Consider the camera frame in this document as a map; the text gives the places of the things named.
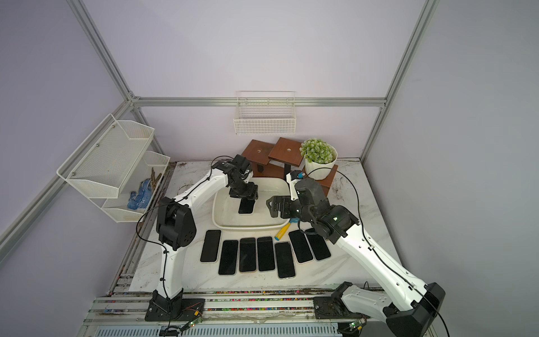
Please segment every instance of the wire basket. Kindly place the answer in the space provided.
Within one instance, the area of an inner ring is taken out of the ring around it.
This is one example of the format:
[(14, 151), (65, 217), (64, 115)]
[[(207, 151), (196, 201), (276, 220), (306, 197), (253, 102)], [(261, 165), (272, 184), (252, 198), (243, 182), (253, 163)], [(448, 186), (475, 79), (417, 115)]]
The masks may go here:
[(108, 129), (74, 168), (63, 170), (73, 153), (57, 170), (60, 177), (87, 198), (118, 198), (154, 138), (154, 129), (149, 126), (116, 120), (112, 115), (107, 119)]
[[(146, 212), (148, 206), (136, 210), (128, 208), (127, 204), (129, 202), (131, 191), (137, 192), (139, 190), (141, 182), (151, 176), (152, 168), (154, 169), (155, 177), (158, 177), (159, 174), (161, 174), (161, 178), (159, 179), (160, 182), (169, 161), (170, 157), (165, 155), (152, 151), (144, 152), (142, 160), (133, 170), (133, 173), (125, 184), (125, 188), (120, 193), (120, 196), (118, 198), (107, 199), (103, 206), (100, 207), (101, 210), (116, 222), (137, 222), (142, 214)], [(151, 204), (151, 200), (155, 197), (155, 191), (156, 189), (153, 190), (148, 205)]]
[(294, 92), (238, 92), (234, 127), (237, 135), (295, 134)]

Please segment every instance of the mounting plate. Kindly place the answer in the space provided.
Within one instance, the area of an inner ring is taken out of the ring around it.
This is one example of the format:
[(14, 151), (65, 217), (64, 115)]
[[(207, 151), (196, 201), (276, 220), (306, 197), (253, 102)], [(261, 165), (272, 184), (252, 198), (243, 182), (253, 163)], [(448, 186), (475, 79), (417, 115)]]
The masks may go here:
[[(182, 298), (181, 302), (181, 314), (172, 318), (172, 321), (191, 321), (195, 318), (195, 311), (201, 311), (204, 307), (204, 302), (206, 300), (203, 298)], [(144, 317), (146, 322), (166, 322), (169, 320), (169, 314), (165, 310), (161, 309), (155, 304), (155, 302), (150, 301), (150, 306), (146, 311), (146, 317)]]
[(334, 298), (330, 296), (313, 297), (313, 305), (316, 319), (345, 318), (354, 320), (365, 317), (363, 314), (349, 312), (346, 308), (341, 308), (338, 303), (335, 303)]

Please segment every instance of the white table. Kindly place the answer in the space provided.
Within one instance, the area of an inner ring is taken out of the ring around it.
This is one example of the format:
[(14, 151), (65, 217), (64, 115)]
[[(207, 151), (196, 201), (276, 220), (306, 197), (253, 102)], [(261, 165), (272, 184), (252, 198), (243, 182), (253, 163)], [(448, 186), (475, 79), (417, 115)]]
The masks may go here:
[[(361, 217), (369, 234), (397, 261), (400, 261), (395, 246), (391, 241), (388, 229), (380, 213), (372, 190), (369, 186), (361, 163), (357, 159), (337, 160), (339, 171), (354, 183), (360, 197)], [(170, 181), (166, 196), (175, 197), (187, 190), (188, 187), (199, 181), (209, 170), (210, 162), (179, 162)], [(339, 173), (328, 194), (331, 204), (344, 205), (353, 214), (357, 215), (357, 200), (354, 189), (350, 183)], [(370, 286), (377, 285), (372, 276), (351, 256), (326, 241), (331, 257), (303, 264), (295, 263), (296, 276), (290, 279), (279, 279), (277, 271), (239, 273), (233, 276), (221, 276), (218, 274), (219, 259), (215, 263), (201, 263), (199, 261), (206, 230), (217, 229), (211, 220), (213, 198), (210, 198), (195, 214), (197, 233), (193, 242), (188, 246), (183, 268), (183, 286), (186, 292), (200, 291), (223, 291), (223, 290), (264, 290), (296, 287), (324, 287), (335, 288), (344, 281), (349, 281), (360, 286), (365, 281)], [(302, 229), (310, 225), (302, 223)], [(241, 239), (244, 237), (275, 236), (279, 230), (264, 231), (228, 231), (223, 230), (221, 241), (227, 239)], [(155, 224), (149, 236), (150, 240), (157, 241), (158, 234)], [(288, 241), (285, 234), (281, 241)], [(156, 244), (147, 243), (142, 252), (139, 265), (135, 271), (133, 281), (129, 288), (135, 292), (152, 292), (155, 290), (160, 278), (161, 248)]]

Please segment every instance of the black metal leg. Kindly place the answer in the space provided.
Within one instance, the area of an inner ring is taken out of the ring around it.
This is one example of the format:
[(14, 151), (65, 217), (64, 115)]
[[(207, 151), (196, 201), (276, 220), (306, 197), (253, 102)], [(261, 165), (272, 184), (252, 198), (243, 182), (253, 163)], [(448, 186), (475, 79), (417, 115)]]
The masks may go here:
[(289, 164), (285, 164), (285, 177), (283, 178), (286, 181), (286, 175), (290, 173), (290, 170), (292, 169), (292, 166)]

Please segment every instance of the phone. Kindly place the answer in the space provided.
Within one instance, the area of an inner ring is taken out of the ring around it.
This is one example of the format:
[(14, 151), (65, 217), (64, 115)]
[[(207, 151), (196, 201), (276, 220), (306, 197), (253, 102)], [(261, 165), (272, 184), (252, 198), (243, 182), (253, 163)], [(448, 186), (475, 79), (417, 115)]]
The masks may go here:
[(277, 242), (275, 244), (275, 257), (277, 257), (277, 275), (279, 278), (296, 276), (290, 242)]
[(263, 236), (257, 239), (257, 257), (258, 271), (275, 270), (275, 254), (271, 236)]
[(234, 275), (238, 262), (238, 241), (224, 240), (219, 262), (219, 275)]
[(202, 246), (201, 262), (217, 261), (219, 242), (221, 241), (221, 230), (210, 229), (206, 231), (204, 245)]
[(257, 241), (255, 238), (243, 238), (239, 241), (239, 272), (245, 273), (257, 269)]
[[(307, 233), (316, 233), (314, 228), (309, 228), (305, 232)], [(310, 248), (313, 251), (314, 258), (317, 261), (327, 259), (331, 257), (331, 252), (329, 251), (326, 240), (320, 235), (307, 235), (307, 240), (309, 240)]]
[(296, 254), (296, 260), (298, 263), (305, 263), (313, 259), (313, 253), (310, 251), (309, 243), (299, 229), (289, 232), (288, 236), (292, 247), (294, 248), (294, 253)]

